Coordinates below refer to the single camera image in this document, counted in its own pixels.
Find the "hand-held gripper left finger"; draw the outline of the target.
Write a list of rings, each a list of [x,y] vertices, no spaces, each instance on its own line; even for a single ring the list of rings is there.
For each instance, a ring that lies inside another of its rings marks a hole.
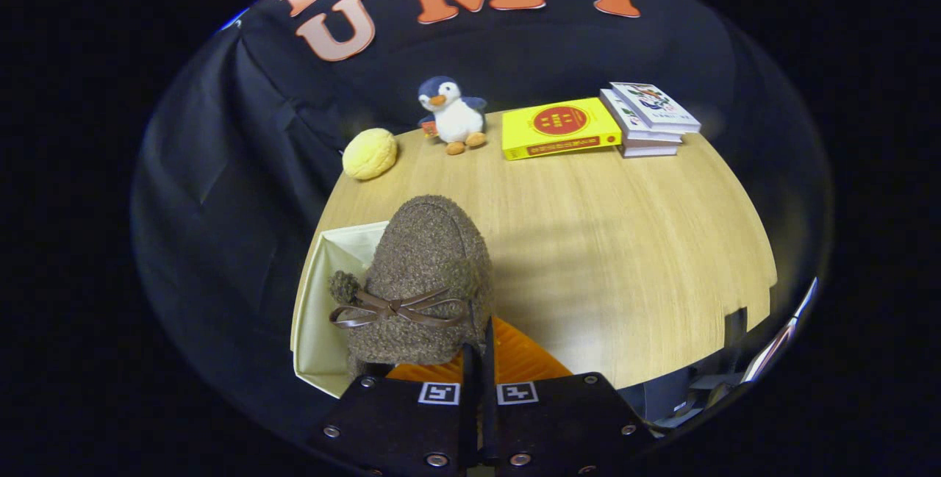
[[[356,476],[464,476],[477,463],[480,355],[460,383],[358,376],[316,421],[307,447]]]

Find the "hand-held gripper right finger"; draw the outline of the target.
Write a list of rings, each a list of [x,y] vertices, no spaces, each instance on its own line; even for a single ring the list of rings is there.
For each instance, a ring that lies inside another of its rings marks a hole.
[[[482,461],[497,476],[625,476],[656,447],[648,424],[597,372],[496,383],[487,324]]]

